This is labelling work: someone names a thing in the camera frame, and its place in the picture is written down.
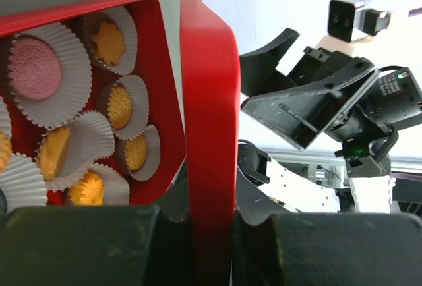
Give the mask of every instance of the cookie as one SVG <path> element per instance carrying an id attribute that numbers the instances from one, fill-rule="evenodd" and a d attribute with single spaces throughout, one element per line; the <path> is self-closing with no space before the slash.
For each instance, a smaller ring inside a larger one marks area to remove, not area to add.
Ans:
<path id="1" fill-rule="evenodd" d="M 123 33 L 114 23 L 103 21 L 98 33 L 91 36 L 96 45 L 95 55 L 105 64 L 112 66 L 120 63 L 120 58 L 126 47 L 123 43 Z"/>
<path id="2" fill-rule="evenodd" d="M 43 100 L 59 88 L 60 61 L 46 43 L 20 37 L 14 44 L 9 61 L 9 85 L 17 95 Z"/>
<path id="3" fill-rule="evenodd" d="M 0 173 L 6 169 L 6 166 L 11 159 L 12 144 L 7 136 L 0 131 Z"/>
<path id="4" fill-rule="evenodd" d="M 144 166 L 148 145 L 143 135 L 137 136 L 128 141 L 125 146 L 125 157 L 129 171 L 138 171 Z"/>
<path id="5" fill-rule="evenodd" d="M 132 117 L 132 99 L 123 85 L 111 90 L 108 102 L 108 119 L 115 130 L 127 126 Z"/>
<path id="6" fill-rule="evenodd" d="M 67 193 L 70 201 L 77 206 L 101 206 L 104 199 L 105 186 L 100 177 L 87 172 L 79 182 Z"/>
<path id="7" fill-rule="evenodd" d="M 48 132 L 38 155 L 38 168 L 46 181 L 58 176 L 65 164 L 71 130 L 66 126 Z"/>

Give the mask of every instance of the yellow cookie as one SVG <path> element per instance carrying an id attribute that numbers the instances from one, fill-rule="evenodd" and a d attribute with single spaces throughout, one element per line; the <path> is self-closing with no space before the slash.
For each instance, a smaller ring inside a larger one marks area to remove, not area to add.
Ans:
<path id="1" fill-rule="evenodd" d="M 122 85 L 111 90 L 108 102 L 108 117 L 115 130 L 126 127 L 132 117 L 132 99 Z"/>
<path id="2" fill-rule="evenodd" d="M 0 131 L 0 173 L 6 169 L 11 158 L 12 144 L 3 131 Z"/>
<path id="3" fill-rule="evenodd" d="M 107 65 L 118 65 L 126 47 L 123 43 L 123 33 L 116 24 L 103 21 L 97 34 L 91 36 L 96 44 L 95 55 Z"/>
<path id="4" fill-rule="evenodd" d="M 126 143 L 125 157 L 129 171 L 138 171 L 146 160 L 148 145 L 143 135 L 137 136 Z"/>
<path id="5" fill-rule="evenodd" d="M 71 130 L 66 126 L 48 133 L 38 156 L 38 168 L 45 180 L 52 181 L 60 174 L 66 161 L 70 139 Z"/>
<path id="6" fill-rule="evenodd" d="M 103 204 L 105 186 L 100 177 L 87 172 L 68 193 L 71 202 L 78 206 L 100 206 Z"/>

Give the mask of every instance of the pink cookie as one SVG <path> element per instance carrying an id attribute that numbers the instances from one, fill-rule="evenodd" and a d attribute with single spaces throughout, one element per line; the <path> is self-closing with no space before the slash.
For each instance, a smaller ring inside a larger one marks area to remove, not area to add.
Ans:
<path id="1" fill-rule="evenodd" d="M 10 85 L 15 93 L 32 100 L 43 100 L 60 85 L 60 61 L 44 42 L 21 38 L 9 57 Z"/>

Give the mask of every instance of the white paper liner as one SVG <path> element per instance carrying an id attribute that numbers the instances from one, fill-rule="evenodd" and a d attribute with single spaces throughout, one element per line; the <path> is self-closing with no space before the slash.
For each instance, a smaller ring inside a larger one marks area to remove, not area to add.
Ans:
<path id="1" fill-rule="evenodd" d="M 12 123 L 7 105 L 0 96 L 0 131 L 10 140 L 12 138 Z"/>
<path id="2" fill-rule="evenodd" d="M 74 33 L 60 22 L 15 35 L 32 36 L 48 44 L 59 58 L 61 81 L 54 95 L 31 100 L 14 95 L 14 101 L 26 117 L 39 127 L 54 129 L 71 120 L 88 102 L 92 87 L 89 56 Z"/>
<path id="3" fill-rule="evenodd" d="M 96 111 L 86 111 L 66 124 L 71 130 L 65 164 L 52 181 L 45 181 L 48 190 L 64 190 L 76 184 L 93 161 L 113 155 L 114 135 L 107 118 Z M 47 135 L 44 135 L 39 147 Z"/>
<path id="4" fill-rule="evenodd" d="M 6 196 L 7 213 L 24 206 L 45 206 L 47 188 L 37 165 L 24 154 L 12 154 L 0 174 L 0 189 Z"/>
<path id="5" fill-rule="evenodd" d="M 132 99 L 132 117 L 128 124 L 115 130 L 114 134 L 121 140 L 129 140 L 138 136 L 146 127 L 149 116 L 148 91 L 144 81 L 137 75 L 129 75 L 107 85 L 97 100 L 97 110 L 109 118 L 109 98 L 111 90 L 117 85 L 123 85 Z"/>
<path id="6" fill-rule="evenodd" d="M 98 30 L 105 17 L 107 18 L 106 20 L 114 22 L 123 33 L 125 52 L 120 57 L 118 65 L 107 65 L 95 55 L 95 47 L 91 40 L 92 30 Z M 128 75 L 133 72 L 138 54 L 138 32 L 131 14 L 124 6 L 106 9 L 84 17 L 81 29 L 81 38 L 90 55 L 92 64 L 119 75 Z"/>
<path id="7" fill-rule="evenodd" d="M 114 169 L 102 165 L 92 164 L 90 171 L 102 180 L 104 191 L 104 205 L 129 205 L 129 184 Z"/>
<path id="8" fill-rule="evenodd" d="M 157 128 L 154 125 L 149 125 L 142 132 L 145 136 L 148 152 L 146 154 L 145 164 L 138 170 L 131 172 L 127 168 L 127 161 L 125 157 L 125 147 L 128 141 L 118 140 L 116 142 L 116 153 L 115 158 L 117 164 L 127 175 L 130 175 L 137 181 L 147 181 L 154 176 L 155 172 L 160 165 L 161 148 L 160 148 L 160 136 L 158 135 Z"/>

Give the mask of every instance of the camera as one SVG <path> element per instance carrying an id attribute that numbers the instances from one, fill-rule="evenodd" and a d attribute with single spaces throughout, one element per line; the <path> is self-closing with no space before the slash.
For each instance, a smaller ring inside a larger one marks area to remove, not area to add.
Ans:
<path id="1" fill-rule="evenodd" d="M 391 14 L 373 9 L 372 0 L 331 0 L 328 34 L 345 42 L 375 36 L 387 29 Z"/>

